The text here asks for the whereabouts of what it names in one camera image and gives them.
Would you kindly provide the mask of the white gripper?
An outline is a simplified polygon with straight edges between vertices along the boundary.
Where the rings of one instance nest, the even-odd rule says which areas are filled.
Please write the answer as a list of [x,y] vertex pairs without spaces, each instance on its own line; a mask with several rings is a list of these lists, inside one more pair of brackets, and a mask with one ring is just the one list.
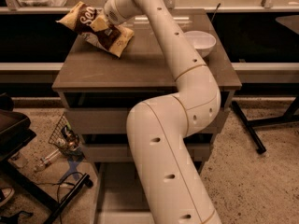
[[[107,0],[104,5],[104,14],[114,25],[122,24],[139,14],[139,7],[134,0]],[[90,27],[95,31],[103,31],[108,28],[106,21],[98,16],[92,21]]]

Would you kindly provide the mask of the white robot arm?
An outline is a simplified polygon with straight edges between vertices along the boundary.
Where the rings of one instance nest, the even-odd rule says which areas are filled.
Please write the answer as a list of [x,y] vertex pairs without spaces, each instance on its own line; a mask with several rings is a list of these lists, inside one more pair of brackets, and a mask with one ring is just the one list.
[[135,105],[126,121],[129,147],[155,224],[222,224],[184,139],[205,129],[221,107],[219,86],[164,0],[107,0],[113,24],[148,17],[176,93]]

